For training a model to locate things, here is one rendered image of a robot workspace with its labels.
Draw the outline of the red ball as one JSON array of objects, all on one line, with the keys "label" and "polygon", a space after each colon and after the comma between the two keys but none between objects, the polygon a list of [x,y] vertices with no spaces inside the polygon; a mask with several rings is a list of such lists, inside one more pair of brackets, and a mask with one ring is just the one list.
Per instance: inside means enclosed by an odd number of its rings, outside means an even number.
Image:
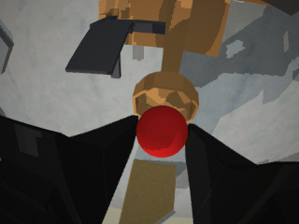
[{"label": "red ball", "polygon": [[188,127],[182,113],[168,105],[156,105],[139,117],[135,138],[152,157],[169,157],[186,145]]}]

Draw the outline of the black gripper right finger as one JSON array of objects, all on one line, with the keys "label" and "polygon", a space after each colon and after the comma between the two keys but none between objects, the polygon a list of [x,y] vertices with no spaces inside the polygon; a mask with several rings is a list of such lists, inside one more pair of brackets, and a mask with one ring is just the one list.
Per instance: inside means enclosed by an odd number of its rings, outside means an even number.
[{"label": "black gripper right finger", "polygon": [[255,164],[188,123],[193,224],[247,224],[278,191],[299,189],[299,161]]}]

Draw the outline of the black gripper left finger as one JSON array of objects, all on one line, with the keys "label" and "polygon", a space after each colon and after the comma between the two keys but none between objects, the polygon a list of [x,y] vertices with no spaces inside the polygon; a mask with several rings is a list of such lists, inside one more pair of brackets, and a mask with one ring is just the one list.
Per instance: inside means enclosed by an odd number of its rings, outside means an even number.
[{"label": "black gripper left finger", "polygon": [[0,116],[0,158],[51,180],[75,224],[104,223],[135,145],[138,116],[66,137]]}]

